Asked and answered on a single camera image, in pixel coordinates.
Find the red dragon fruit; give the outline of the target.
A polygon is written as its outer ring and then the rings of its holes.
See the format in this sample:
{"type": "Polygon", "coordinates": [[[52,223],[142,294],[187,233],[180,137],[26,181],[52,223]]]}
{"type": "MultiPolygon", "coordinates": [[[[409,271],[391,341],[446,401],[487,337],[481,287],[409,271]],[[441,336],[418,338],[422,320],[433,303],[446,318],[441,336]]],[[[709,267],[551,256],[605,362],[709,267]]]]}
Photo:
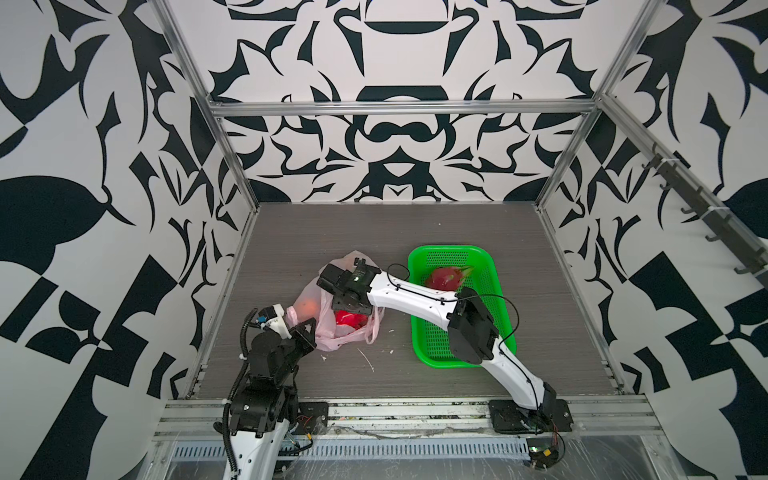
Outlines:
{"type": "Polygon", "coordinates": [[[473,270],[474,268],[471,266],[439,267],[428,275],[424,285],[434,290],[458,291],[473,270]]]}

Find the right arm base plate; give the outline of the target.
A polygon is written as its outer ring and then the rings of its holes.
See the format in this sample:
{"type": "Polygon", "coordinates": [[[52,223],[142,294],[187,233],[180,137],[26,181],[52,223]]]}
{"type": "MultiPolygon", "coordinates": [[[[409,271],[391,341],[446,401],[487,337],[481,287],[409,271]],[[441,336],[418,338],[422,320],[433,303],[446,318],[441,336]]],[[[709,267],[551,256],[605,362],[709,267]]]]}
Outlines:
{"type": "Polygon", "coordinates": [[[571,432],[573,427],[573,415],[565,400],[555,401],[550,416],[530,413],[519,408],[512,400],[490,400],[488,408],[492,429],[499,434],[562,433],[571,432]]]}

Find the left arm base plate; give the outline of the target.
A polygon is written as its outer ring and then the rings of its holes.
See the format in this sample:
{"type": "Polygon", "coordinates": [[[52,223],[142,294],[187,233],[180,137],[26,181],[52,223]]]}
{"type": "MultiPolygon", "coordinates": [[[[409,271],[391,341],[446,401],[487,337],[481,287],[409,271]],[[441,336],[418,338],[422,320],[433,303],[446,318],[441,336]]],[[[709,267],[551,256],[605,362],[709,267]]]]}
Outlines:
{"type": "Polygon", "coordinates": [[[325,401],[300,402],[289,432],[296,436],[322,433],[328,425],[329,407],[325,401]]]}

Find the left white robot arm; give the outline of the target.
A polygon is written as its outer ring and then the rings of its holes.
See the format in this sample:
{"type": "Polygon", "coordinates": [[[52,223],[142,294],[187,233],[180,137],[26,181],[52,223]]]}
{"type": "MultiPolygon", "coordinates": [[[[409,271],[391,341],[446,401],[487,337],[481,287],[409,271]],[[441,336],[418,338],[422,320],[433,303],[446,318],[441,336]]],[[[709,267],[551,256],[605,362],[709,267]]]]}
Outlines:
{"type": "Polygon", "coordinates": [[[282,443],[297,424],[299,361],[316,348],[316,320],[296,326],[280,304],[254,309],[240,329],[241,368],[223,400],[225,479],[270,479],[282,443]]]}

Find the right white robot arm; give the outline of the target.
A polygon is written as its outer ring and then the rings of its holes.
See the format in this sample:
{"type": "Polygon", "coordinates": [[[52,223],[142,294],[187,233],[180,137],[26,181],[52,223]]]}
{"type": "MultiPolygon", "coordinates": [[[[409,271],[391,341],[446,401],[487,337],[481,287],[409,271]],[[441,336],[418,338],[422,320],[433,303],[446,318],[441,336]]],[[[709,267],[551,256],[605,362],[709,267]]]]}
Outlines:
{"type": "Polygon", "coordinates": [[[317,285],[332,296],[332,308],[371,315],[377,308],[400,311],[445,331],[454,357],[479,365],[510,394],[526,416],[547,421],[555,413],[557,394],[529,371],[506,345],[496,328],[484,295],[464,288],[458,292],[429,289],[397,278],[357,258],[352,271],[327,265],[317,285]]]}

